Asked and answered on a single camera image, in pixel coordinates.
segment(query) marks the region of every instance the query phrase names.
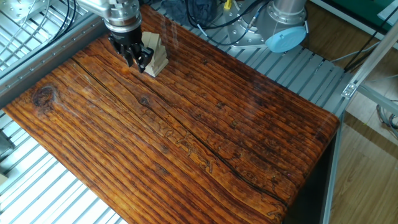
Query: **wooden floor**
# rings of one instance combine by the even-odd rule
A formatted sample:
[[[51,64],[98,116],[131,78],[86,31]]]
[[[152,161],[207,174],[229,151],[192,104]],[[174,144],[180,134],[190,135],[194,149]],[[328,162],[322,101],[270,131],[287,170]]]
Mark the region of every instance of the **wooden floor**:
[[[370,37],[311,2],[307,7],[309,49],[328,60],[359,50]],[[348,60],[337,64],[344,67]],[[398,74],[397,60],[398,51],[390,50],[368,80]],[[398,79],[367,85],[392,100],[398,99]],[[398,140],[381,125],[376,104],[356,94],[343,125],[331,224],[398,223],[397,144]]]

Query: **black cable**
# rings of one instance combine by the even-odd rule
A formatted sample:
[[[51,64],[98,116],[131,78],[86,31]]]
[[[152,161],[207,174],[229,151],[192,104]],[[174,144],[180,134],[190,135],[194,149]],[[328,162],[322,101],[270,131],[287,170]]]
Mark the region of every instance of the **black cable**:
[[[211,38],[210,36],[206,36],[207,38],[209,38],[209,40],[213,41],[214,43],[221,45],[221,46],[230,46],[233,44],[237,44],[245,35],[247,34],[247,32],[245,32],[240,38],[238,38],[237,40],[235,40],[234,42],[228,43],[228,44],[222,44],[220,42],[217,42],[215,40],[213,40],[213,38]]]
[[[238,19],[240,19],[242,16],[246,15],[247,13],[249,13],[251,10],[253,10],[260,2],[262,2],[264,0],[256,0],[254,1],[245,11],[243,11],[243,13],[241,15],[239,15],[238,17],[235,17],[233,20],[226,22],[224,24],[218,25],[218,26],[202,26],[202,29],[218,29],[218,28],[222,28],[222,27],[226,27],[231,25],[232,23],[238,21]],[[189,13],[189,5],[188,5],[188,0],[185,0],[185,7],[187,10],[187,18],[188,18],[188,22],[190,23],[191,26],[193,27],[197,27],[197,22],[195,20],[195,18]]]
[[[69,0],[67,0],[67,6],[68,6],[68,10],[67,13],[65,15],[65,20],[62,23],[61,27],[59,28],[58,32],[55,34],[54,38],[46,45],[49,46],[50,44],[52,44],[53,42],[57,41],[59,38],[63,37],[65,35],[65,33],[67,33],[69,31],[69,29],[71,28],[74,20],[75,20],[75,16],[76,16],[76,0],[73,0],[73,14],[72,17],[70,19],[70,22],[68,24],[68,26],[65,28],[65,30],[61,33],[62,31],[62,27],[66,24],[68,18],[69,18],[69,8],[70,8],[70,4],[69,4]]]
[[[75,20],[75,15],[76,15],[76,0],[73,0],[73,14],[72,18],[70,19],[68,27],[65,29],[65,33],[68,32],[68,30],[71,28],[73,20]]]
[[[366,52],[362,57],[360,57],[358,60],[353,62],[350,66],[348,66],[345,70],[345,72],[351,72],[356,70],[359,66],[363,64],[363,61],[373,52],[374,49]]]
[[[383,21],[383,23],[379,26],[380,28],[383,27],[383,25],[391,18],[392,15],[394,15],[394,13],[398,10],[398,6],[387,16],[387,18]],[[358,51],[358,53],[356,53],[356,55],[347,63],[347,65],[344,67],[344,71],[348,72],[349,69],[348,67],[351,67],[351,63],[353,63],[353,61],[358,57],[358,55],[365,49],[366,46],[368,46],[368,44],[373,40],[373,38],[376,36],[376,34],[378,33],[378,31],[375,31],[373,33],[373,35],[371,36],[371,38],[369,38],[369,40],[362,46],[361,50]],[[358,59],[357,61],[355,61],[354,63],[357,65],[360,62],[362,62],[366,57],[361,57],[360,59]]]
[[[59,28],[58,32],[54,35],[53,40],[57,38],[57,36],[61,33],[62,28],[64,27],[64,25],[67,23],[68,16],[69,16],[69,0],[67,0],[67,1],[68,1],[67,2],[68,9],[67,9],[67,13],[65,14],[65,19],[63,20],[63,22],[61,24],[61,27]]]

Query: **metal bar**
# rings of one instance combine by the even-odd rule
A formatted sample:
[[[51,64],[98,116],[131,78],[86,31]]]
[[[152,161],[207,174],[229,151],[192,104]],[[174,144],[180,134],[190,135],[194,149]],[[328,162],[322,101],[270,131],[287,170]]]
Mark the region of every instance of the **metal bar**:
[[[106,31],[98,16],[87,14],[86,21],[8,74],[10,79],[5,81],[6,88],[0,88],[0,108]]]
[[[6,139],[6,136],[0,132],[0,155],[10,149],[12,146]]]
[[[398,105],[391,100],[387,99],[385,96],[376,92],[372,88],[365,84],[362,84],[357,89],[362,95],[368,97],[373,102],[379,104],[382,108],[390,111],[392,114],[398,114]]]
[[[348,85],[341,93],[345,98],[351,98],[356,89],[365,80],[365,78],[371,73],[374,67],[380,62],[385,54],[391,49],[391,47],[398,40],[398,22],[396,22],[390,29],[390,31],[380,41],[380,44],[373,50],[368,59],[363,63],[361,68],[356,72],[354,77],[349,81]]]
[[[343,131],[343,122],[344,122],[344,113],[340,116],[341,125],[339,130],[337,131],[336,138],[333,140],[331,144],[333,144],[333,156],[330,158],[330,171],[328,179],[328,187],[326,188],[326,200],[322,206],[323,213],[321,214],[321,224],[329,224],[330,213],[331,213],[331,203],[333,201],[333,191],[335,189],[336,182],[336,174],[337,174],[337,165],[338,165],[338,157],[340,153],[341,146],[341,132]]]

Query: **wood grain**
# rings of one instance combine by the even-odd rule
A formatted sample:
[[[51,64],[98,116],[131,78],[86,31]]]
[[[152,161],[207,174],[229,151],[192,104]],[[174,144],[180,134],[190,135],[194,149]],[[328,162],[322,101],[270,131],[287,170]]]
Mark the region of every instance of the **wood grain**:
[[[169,64],[106,36],[4,111],[129,223],[280,223],[338,118],[149,7]]]

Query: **silver cylinder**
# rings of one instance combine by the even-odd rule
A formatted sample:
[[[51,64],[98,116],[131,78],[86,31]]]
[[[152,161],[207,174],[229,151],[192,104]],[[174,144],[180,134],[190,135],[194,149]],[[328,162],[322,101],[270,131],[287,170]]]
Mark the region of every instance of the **silver cylinder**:
[[[274,0],[274,7],[286,14],[297,14],[303,11],[307,0]]]

